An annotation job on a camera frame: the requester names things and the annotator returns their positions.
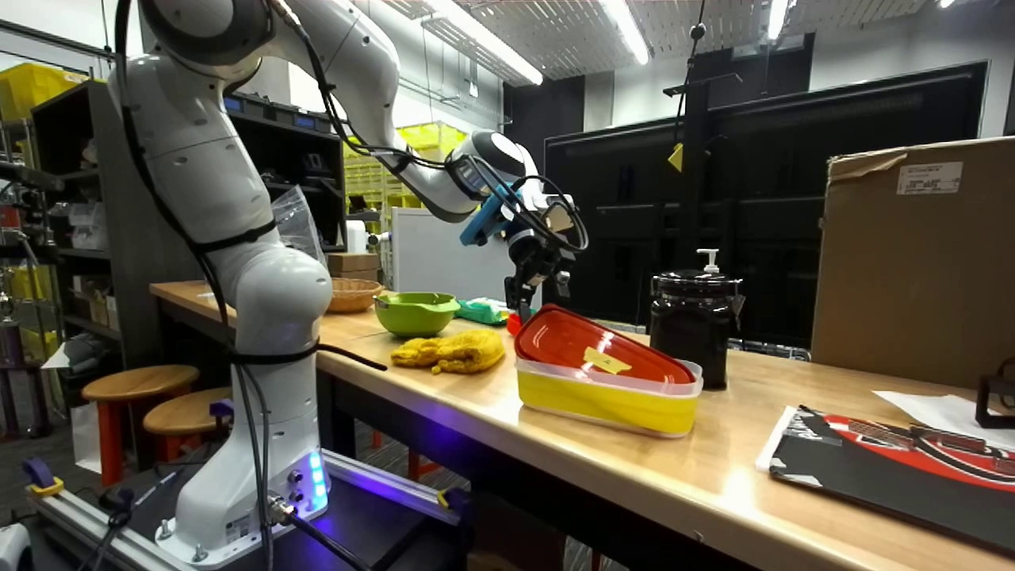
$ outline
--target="paper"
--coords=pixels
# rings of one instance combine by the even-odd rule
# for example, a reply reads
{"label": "paper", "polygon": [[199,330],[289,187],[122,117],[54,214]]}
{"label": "paper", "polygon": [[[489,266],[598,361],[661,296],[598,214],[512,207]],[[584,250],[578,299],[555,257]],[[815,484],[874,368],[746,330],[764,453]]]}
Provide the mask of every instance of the paper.
{"label": "paper", "polygon": [[888,400],[892,406],[897,406],[901,413],[914,417],[928,428],[984,438],[993,447],[1015,451],[1015,432],[981,428],[976,406],[964,395],[955,395],[955,394],[920,395],[920,394],[896,394],[896,390],[874,390],[874,395]]}

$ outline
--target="brown cardboard box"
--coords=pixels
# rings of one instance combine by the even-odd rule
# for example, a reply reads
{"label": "brown cardboard box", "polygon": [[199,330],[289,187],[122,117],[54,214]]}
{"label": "brown cardboard box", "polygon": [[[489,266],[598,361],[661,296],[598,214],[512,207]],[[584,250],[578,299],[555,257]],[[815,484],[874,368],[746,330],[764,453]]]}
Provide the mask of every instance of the brown cardboard box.
{"label": "brown cardboard box", "polygon": [[331,275],[347,275],[347,278],[381,278],[381,257],[376,253],[331,253],[326,271],[331,271]]}
{"label": "brown cardboard box", "polygon": [[972,384],[1015,356],[1015,138],[828,165],[815,361]]}

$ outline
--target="wooden table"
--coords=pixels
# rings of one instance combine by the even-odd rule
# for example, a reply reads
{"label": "wooden table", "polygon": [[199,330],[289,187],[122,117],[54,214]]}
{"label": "wooden table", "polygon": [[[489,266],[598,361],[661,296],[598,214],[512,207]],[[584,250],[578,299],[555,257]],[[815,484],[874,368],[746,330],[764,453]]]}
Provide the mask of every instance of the wooden table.
{"label": "wooden table", "polygon": [[[216,319],[202,282],[158,282],[151,296],[166,309]],[[371,313],[324,317],[320,343],[376,361],[392,348]],[[338,410],[495,481],[506,501],[635,567],[671,567],[671,556],[704,552],[756,567],[1015,567],[960,539],[789,487],[756,467],[782,406],[907,422],[872,390],[942,394],[935,384],[729,352],[729,390],[701,395],[695,433],[657,440],[523,410],[512,359],[489,375],[461,376],[375,372],[320,352],[320,372],[352,390],[338,395]]]}

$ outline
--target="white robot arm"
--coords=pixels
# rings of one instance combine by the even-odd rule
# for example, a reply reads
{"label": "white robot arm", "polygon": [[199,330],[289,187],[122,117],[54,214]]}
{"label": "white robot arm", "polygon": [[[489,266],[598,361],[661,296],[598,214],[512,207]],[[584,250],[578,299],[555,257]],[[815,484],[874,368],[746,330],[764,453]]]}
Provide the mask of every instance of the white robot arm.
{"label": "white robot arm", "polygon": [[173,557],[220,567],[271,533],[264,501],[284,501],[299,517],[326,512],[315,346],[331,275],[278,242],[271,192],[221,112],[229,87],[250,78],[264,56],[307,69],[348,145],[385,162],[438,218],[473,215],[464,243],[512,242],[523,299],[588,246],[588,230],[571,199],[504,136],[471,136],[446,162],[416,158],[390,123],[397,51],[348,0],[141,0],[157,54],[136,61],[125,54],[128,14],[122,0],[112,93],[131,156],[237,311],[236,428],[157,535]]}

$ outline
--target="wooden stool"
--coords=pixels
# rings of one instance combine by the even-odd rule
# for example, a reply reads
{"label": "wooden stool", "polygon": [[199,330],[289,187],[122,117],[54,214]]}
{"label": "wooden stool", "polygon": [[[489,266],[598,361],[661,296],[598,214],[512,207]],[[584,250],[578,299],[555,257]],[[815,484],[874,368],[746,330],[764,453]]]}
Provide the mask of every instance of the wooden stool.
{"label": "wooden stool", "polygon": [[128,368],[86,388],[99,406],[102,484],[125,478],[125,422],[131,406],[185,394],[199,376],[190,365]]}
{"label": "wooden stool", "polygon": [[158,453],[173,464],[185,444],[202,444],[202,433],[221,432],[213,402],[229,400],[229,388],[181,394],[145,413],[145,432],[158,433]]}

